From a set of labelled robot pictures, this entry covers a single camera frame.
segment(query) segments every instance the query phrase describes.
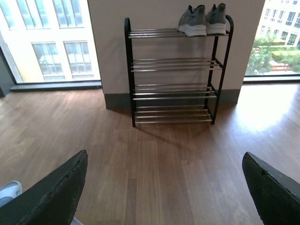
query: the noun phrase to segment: baseboard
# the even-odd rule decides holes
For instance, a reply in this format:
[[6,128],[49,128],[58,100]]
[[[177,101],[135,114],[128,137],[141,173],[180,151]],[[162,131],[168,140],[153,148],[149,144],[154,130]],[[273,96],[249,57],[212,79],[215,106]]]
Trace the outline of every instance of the baseboard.
[[[230,105],[237,104],[240,95],[240,89],[238,90],[222,90],[220,104]],[[107,109],[120,109],[120,108],[130,108],[130,96],[129,93],[124,94],[104,94],[105,105]],[[203,104],[199,100],[176,100],[176,101],[159,101],[160,105],[193,105],[193,104]],[[214,100],[210,100],[209,104],[214,104]],[[151,102],[144,101],[140,106],[150,106]]]

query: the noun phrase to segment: glass window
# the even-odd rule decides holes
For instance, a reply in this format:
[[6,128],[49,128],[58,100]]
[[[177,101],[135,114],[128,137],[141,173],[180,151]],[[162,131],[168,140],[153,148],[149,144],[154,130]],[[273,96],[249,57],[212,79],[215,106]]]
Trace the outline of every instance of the glass window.
[[287,41],[288,45],[294,45],[295,41],[296,41],[297,35],[295,34],[291,34],[289,40]]
[[264,15],[264,19],[265,19],[265,20],[268,19],[269,15],[270,15],[270,11],[271,11],[271,10],[268,8],[267,11],[266,11],[266,14]]
[[300,39],[299,39],[299,41],[297,43],[297,47],[298,47],[298,49],[300,49]]
[[275,21],[275,17],[276,17],[276,15],[277,15],[277,10],[276,10],[276,9],[274,9],[274,10],[273,10],[273,13],[272,13],[272,18],[271,18],[271,21]]
[[285,23],[286,25],[290,26],[292,24],[295,14],[296,13],[294,13],[294,12],[290,12],[289,17],[287,18],[286,23]]
[[53,0],[60,27],[77,27],[83,25],[78,0]]
[[300,28],[300,13],[298,13],[294,27]]
[[266,29],[266,27],[265,27],[265,26],[262,26],[262,28],[261,28],[261,32],[260,32],[260,35],[263,35],[263,34],[264,34],[264,32],[265,32],[265,29]]
[[45,81],[53,81],[53,75],[62,76],[63,71],[55,43],[32,44]]
[[42,0],[17,0],[17,3],[27,29],[49,27]]
[[284,15],[285,15],[285,11],[280,11],[280,14],[279,14],[279,17],[278,17],[278,20],[277,20],[278,23],[282,23],[282,17]]
[[282,34],[281,34],[281,37],[280,37],[280,39],[282,39],[282,40],[286,40],[286,37],[287,37],[287,35],[288,35],[288,33],[287,32],[285,32],[285,31],[283,31],[282,32]]
[[268,27],[268,29],[267,29],[267,36],[269,36],[270,33],[271,33],[271,27]]
[[11,12],[10,0],[0,0],[0,7],[10,29],[15,28],[15,21]]
[[72,74],[90,74],[92,66],[87,42],[65,42]]
[[273,35],[274,35],[275,37],[277,37],[278,33],[279,33],[279,30],[274,30]]

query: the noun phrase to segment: wooden floor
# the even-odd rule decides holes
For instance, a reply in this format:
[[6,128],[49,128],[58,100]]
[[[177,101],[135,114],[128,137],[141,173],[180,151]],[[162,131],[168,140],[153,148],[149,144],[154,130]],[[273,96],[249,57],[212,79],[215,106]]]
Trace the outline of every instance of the wooden floor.
[[262,225],[241,168],[250,151],[300,182],[300,85],[243,86],[215,125],[133,128],[101,90],[0,99],[0,186],[27,190],[81,149],[85,225]]

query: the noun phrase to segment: metal shoe rack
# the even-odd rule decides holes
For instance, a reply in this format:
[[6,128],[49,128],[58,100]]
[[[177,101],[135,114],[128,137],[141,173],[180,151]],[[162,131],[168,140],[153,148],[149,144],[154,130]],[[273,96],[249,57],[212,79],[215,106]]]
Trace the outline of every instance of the metal shoe rack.
[[[131,30],[129,18],[125,19],[125,42],[127,55],[127,70],[130,91],[131,116],[133,127],[136,124],[166,124],[166,123],[215,123],[218,104],[221,96],[225,69],[227,65],[230,44],[233,35],[233,20],[226,16],[230,30],[225,35],[214,34],[214,46],[211,58],[172,58],[172,59],[134,59],[132,39],[134,38],[189,38],[177,29]],[[224,61],[216,58],[219,37],[228,38]],[[135,73],[207,70],[206,83],[136,84]],[[214,70],[221,70],[219,87],[212,85]],[[214,98],[213,109],[210,109],[209,99]],[[200,101],[203,104],[177,104],[185,101]]]

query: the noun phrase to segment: building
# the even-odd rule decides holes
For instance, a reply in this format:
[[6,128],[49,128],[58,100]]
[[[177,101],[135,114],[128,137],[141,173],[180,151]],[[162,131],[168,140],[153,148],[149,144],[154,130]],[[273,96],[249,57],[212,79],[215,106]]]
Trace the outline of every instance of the building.
[[300,48],[300,1],[266,0],[256,36],[275,36]]
[[2,0],[0,8],[17,83],[100,79],[86,0]]

